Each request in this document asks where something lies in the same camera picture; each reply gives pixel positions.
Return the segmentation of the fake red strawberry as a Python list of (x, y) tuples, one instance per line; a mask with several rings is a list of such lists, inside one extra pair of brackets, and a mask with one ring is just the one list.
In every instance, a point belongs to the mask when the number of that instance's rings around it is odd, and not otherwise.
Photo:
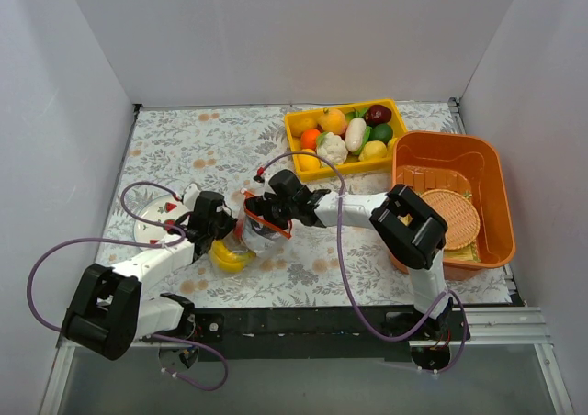
[(233, 230), (234, 236), (238, 240), (241, 240), (243, 238), (243, 226), (244, 226), (244, 222), (245, 222), (245, 217), (246, 217), (246, 215), (243, 212), (241, 212), (239, 214), (238, 219), (235, 224), (235, 228)]

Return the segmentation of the clear zip top bag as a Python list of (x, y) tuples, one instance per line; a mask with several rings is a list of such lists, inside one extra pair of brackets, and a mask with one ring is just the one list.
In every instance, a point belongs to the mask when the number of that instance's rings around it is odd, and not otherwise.
[[(246, 192), (250, 191), (242, 190), (244, 199)], [(244, 200), (239, 214), (241, 212), (246, 215), (243, 226), (242, 241), (256, 254), (256, 258), (253, 262), (257, 259), (261, 260), (266, 258), (291, 238), (292, 221), (289, 221), (286, 227), (278, 227), (271, 223), (267, 223), (262, 219), (256, 218), (253, 215), (248, 215), (244, 209)]]

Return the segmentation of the fake yellow banana bunch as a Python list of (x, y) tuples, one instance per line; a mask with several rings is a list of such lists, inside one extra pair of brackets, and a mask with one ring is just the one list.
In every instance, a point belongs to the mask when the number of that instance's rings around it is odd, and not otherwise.
[(237, 274), (256, 258), (256, 254), (241, 239), (228, 236), (212, 243), (209, 258), (222, 271)]

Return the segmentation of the fake white radish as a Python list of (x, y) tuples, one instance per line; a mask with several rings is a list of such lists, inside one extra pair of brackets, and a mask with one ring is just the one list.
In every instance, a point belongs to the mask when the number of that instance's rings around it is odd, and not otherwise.
[(350, 153), (358, 155), (364, 145), (368, 124), (359, 110), (350, 112), (348, 116), (350, 119), (345, 131), (345, 146)]

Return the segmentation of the fake green lime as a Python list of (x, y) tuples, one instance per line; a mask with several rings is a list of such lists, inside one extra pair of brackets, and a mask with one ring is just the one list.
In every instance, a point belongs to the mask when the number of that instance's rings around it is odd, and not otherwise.
[(373, 127), (370, 131), (370, 141), (380, 141), (387, 144), (393, 138), (394, 132), (390, 124), (381, 123)]

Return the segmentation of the fake red apple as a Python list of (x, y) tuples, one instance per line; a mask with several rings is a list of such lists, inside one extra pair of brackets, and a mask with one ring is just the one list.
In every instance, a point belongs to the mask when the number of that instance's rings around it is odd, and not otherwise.
[(390, 122), (392, 111), (383, 105), (372, 105), (364, 115), (364, 120), (369, 126), (377, 126)]

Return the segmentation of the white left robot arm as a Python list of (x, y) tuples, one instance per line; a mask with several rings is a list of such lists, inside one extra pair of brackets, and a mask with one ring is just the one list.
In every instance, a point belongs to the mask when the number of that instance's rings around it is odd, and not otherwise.
[(146, 298), (143, 292), (173, 271), (189, 266), (208, 252), (212, 243), (235, 227), (224, 196), (203, 191), (184, 201), (192, 210), (175, 222), (186, 238), (172, 241), (169, 232), (153, 249), (105, 267), (92, 264), (82, 274), (61, 326), (62, 337), (109, 360), (120, 358), (132, 342), (156, 334), (183, 342), (195, 335), (195, 305), (187, 298), (162, 293)]

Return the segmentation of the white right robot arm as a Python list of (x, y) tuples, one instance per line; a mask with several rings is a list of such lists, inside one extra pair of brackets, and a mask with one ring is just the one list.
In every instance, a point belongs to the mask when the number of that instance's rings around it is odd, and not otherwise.
[[(447, 223), (406, 185), (389, 192), (350, 195), (342, 186), (335, 192), (310, 190), (289, 170), (274, 174), (261, 195), (247, 194), (246, 216), (279, 232), (288, 231), (293, 220), (307, 227), (336, 228), (337, 257), (349, 302), (374, 336), (386, 342), (400, 342), (419, 332), (436, 339), (449, 327), (449, 295), (443, 269)], [(350, 289), (345, 271), (342, 228), (374, 230), (395, 260), (409, 272), (413, 287), (414, 326), (400, 335), (385, 335), (362, 314)]]

